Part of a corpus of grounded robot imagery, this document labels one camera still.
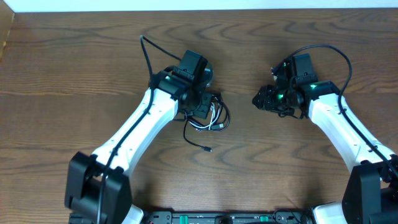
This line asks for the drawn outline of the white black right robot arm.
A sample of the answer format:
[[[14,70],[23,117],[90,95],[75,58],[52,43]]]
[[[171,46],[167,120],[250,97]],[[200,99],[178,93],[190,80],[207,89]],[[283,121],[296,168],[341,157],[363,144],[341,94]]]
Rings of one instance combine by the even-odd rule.
[[[280,117],[316,124],[343,158],[350,177],[342,201],[311,208],[302,223],[397,223],[397,154],[382,145],[353,114],[331,81],[265,85],[253,105]]]

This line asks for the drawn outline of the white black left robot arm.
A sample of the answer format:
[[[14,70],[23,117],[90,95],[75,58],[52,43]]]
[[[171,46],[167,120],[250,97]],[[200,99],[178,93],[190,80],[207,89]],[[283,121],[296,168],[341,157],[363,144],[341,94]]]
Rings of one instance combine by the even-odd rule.
[[[213,71],[188,80],[166,68],[154,76],[135,112],[91,155],[76,153],[68,165],[65,206],[70,223],[140,223],[143,209],[132,202],[130,178],[161,129],[179,111],[206,118]]]

